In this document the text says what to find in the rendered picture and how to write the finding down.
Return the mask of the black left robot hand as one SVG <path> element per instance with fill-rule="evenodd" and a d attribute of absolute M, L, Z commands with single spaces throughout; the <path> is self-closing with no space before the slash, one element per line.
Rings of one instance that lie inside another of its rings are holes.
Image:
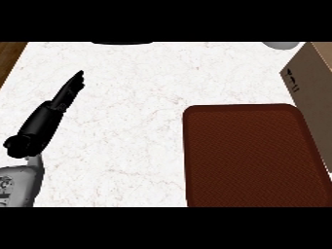
<path fill-rule="evenodd" d="M 3 147 L 11 158 L 34 157 L 41 153 L 82 87 L 82 71 L 79 71 L 60 87 L 53 99 L 38 105 L 17 134 L 6 139 Z"/>

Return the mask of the dark red tray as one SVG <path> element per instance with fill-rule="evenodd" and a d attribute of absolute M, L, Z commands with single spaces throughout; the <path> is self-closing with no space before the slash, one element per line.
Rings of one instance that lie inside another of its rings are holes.
<path fill-rule="evenodd" d="M 296 107 L 194 105 L 183 113 L 189 207 L 332 207 L 332 182 Z"/>

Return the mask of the brown cardboard box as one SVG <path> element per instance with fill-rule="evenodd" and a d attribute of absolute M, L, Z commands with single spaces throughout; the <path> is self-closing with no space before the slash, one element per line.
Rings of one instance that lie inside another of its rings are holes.
<path fill-rule="evenodd" d="M 305 42 L 280 77 L 332 172 L 332 42 Z"/>

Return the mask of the black round object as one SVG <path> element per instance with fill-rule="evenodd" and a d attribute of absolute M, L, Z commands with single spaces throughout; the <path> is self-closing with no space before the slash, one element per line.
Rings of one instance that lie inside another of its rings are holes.
<path fill-rule="evenodd" d="M 146 45 L 150 44 L 152 42 L 90 42 L 97 45 L 107 45 L 107 46 L 132 46 L 132 45 Z"/>

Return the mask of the grey round object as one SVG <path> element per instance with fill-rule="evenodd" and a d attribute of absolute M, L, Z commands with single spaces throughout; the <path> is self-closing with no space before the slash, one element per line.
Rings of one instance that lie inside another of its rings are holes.
<path fill-rule="evenodd" d="M 290 50 L 298 42 L 264 42 L 264 45 L 274 50 Z"/>

